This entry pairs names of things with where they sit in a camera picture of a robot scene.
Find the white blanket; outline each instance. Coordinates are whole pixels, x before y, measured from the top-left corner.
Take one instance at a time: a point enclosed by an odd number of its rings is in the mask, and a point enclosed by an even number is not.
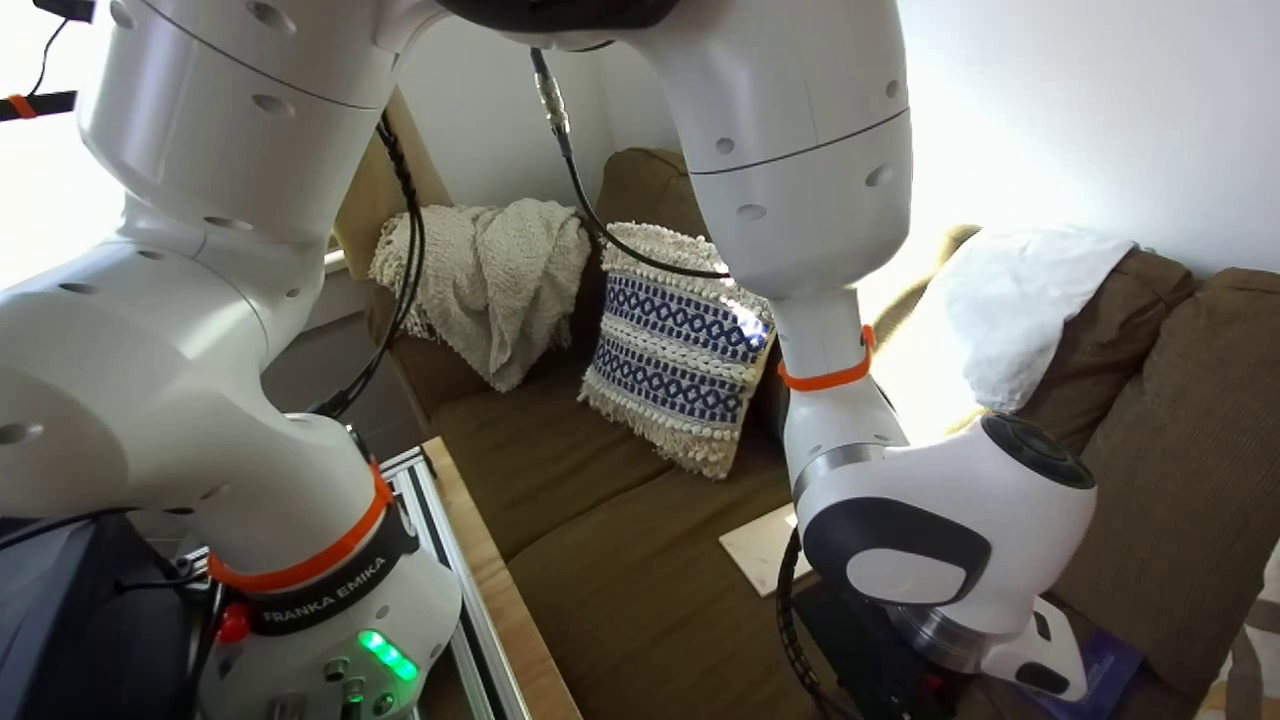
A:
[[[570,208],[514,198],[509,208],[425,208],[429,260],[409,331],[443,340],[497,392],[509,392],[549,352],[570,311],[588,234]],[[367,274],[399,290],[409,216],[379,231]]]
[[[935,271],[877,369],[903,431],[924,443],[953,436],[979,410],[1023,408],[1063,322],[1127,250],[1132,241],[1085,228],[973,234]]]

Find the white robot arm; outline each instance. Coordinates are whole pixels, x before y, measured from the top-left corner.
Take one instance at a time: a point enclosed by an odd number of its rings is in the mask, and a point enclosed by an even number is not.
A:
[[[0,302],[0,512],[182,506],[253,618],[203,672],[207,716],[341,708],[324,677],[353,657],[361,697],[410,708],[425,677],[367,643],[429,667],[454,622],[453,577],[399,549],[353,440],[278,416],[257,376],[321,290],[399,52],[447,13],[610,35],[657,63],[703,219],[776,307],[813,565],[890,605],[948,667],[1078,697],[1076,638],[1037,596],[1089,529],[1089,471],[1016,420],[901,446],[863,373],[846,284],[901,248],[912,178],[890,0],[110,0],[82,137],[133,211]],[[372,565],[361,596],[328,598]]]

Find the white wall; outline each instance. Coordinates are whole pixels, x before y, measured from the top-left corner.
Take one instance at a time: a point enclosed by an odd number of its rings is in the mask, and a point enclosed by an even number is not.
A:
[[[601,60],[567,52],[549,60],[567,95],[588,198],[594,198],[601,164],[610,152]],[[399,86],[454,204],[570,198],[522,44],[443,21],[417,39]]]
[[[0,0],[0,95],[27,92],[61,21]],[[43,92],[82,86],[107,22],[69,22],[52,44]],[[0,287],[78,254],[120,223],[124,187],[88,156],[74,114],[0,124]]]
[[[1274,0],[901,0],[928,219],[1280,266]]]
[[[1280,266],[1280,0],[901,0],[901,16],[924,234],[955,219],[1085,223],[1194,266]],[[610,148],[675,148],[636,52],[555,52],[555,67],[583,173]],[[447,22],[410,73],[458,198],[567,198],[522,48]]]

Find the black cable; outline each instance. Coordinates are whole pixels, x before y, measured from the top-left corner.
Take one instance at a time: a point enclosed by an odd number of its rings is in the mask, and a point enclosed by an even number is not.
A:
[[[796,559],[799,559],[799,531],[787,535],[783,559],[776,566],[776,632],[783,643],[783,657],[799,678],[799,688],[813,697],[820,716],[836,716],[836,720],[859,720],[859,713],[836,704],[824,682],[813,677],[804,648],[796,638],[796,616],[791,616],[791,577],[796,577]]]
[[[34,539],[34,535],[47,535],[47,531],[56,531],[56,529],[78,524],[78,518],[120,517],[120,512],[129,512],[129,506],[100,506],[100,512],[74,512],[74,517],[34,518],[34,524],[25,524],[25,529],[0,535],[0,552],[2,552],[2,549],[17,549],[17,542],[27,542],[27,539]]]
[[[155,566],[162,573],[162,580],[117,580],[117,596],[166,589],[166,590],[174,590],[174,596],[182,596],[182,598],[201,598],[201,596],[210,590],[210,577],[207,577],[203,565],[201,565],[201,566],[188,565],[188,559],[170,565],[170,559],[162,559],[155,549],[151,549],[151,559],[155,559]]]
[[[567,126],[567,112],[564,112],[564,95],[558,95],[558,82],[549,67],[549,57],[541,48],[526,48],[526,60],[533,60],[533,73],[535,73],[535,86],[541,86],[541,99],[542,99],[542,112],[549,112],[549,124],[550,124],[550,137],[555,137],[555,148],[558,148],[558,161],[567,166],[567,183],[570,183],[570,196],[577,196],[577,208],[583,216],[583,223],[591,228],[591,245],[601,248],[601,234],[618,248],[625,254],[647,262],[647,266],[661,266],[661,271],[671,271],[671,274],[695,274],[695,278],[730,278],[730,271],[700,271],[700,266],[679,266],[679,262],[669,262],[669,260],[657,260],[657,254],[642,254],[636,250],[633,245],[615,241],[610,228],[591,211],[588,204],[588,193],[583,193],[583,178],[581,178],[581,166],[577,166],[577,152],[570,152],[570,126]]]
[[[69,28],[70,21],[61,21],[56,28],[52,28],[52,35],[43,39],[43,52],[40,52],[40,74],[34,74],[34,82],[27,86],[27,95],[34,95],[40,92],[40,82],[43,82],[43,73],[47,73],[47,52],[52,52],[52,44],[63,35],[63,28]]]
[[[399,290],[395,290],[395,311],[375,344],[375,352],[367,357],[367,363],[341,389],[332,392],[324,403],[314,403],[321,416],[347,416],[353,403],[363,397],[363,389],[372,383],[375,369],[383,363],[383,357],[390,352],[409,311],[410,311],[410,298],[417,298],[417,287],[420,287],[420,274],[425,274],[425,260],[429,260],[429,223],[425,223],[425,211],[420,211],[420,196],[417,196],[417,178],[410,178],[410,166],[409,166],[409,156],[402,156],[402,142],[395,137],[395,124],[390,114],[383,112],[383,120],[375,124],[375,137],[390,161],[390,173],[395,173],[395,183],[399,183],[399,196],[402,196],[402,211],[409,211],[409,254],[402,254],[402,266],[399,266]]]

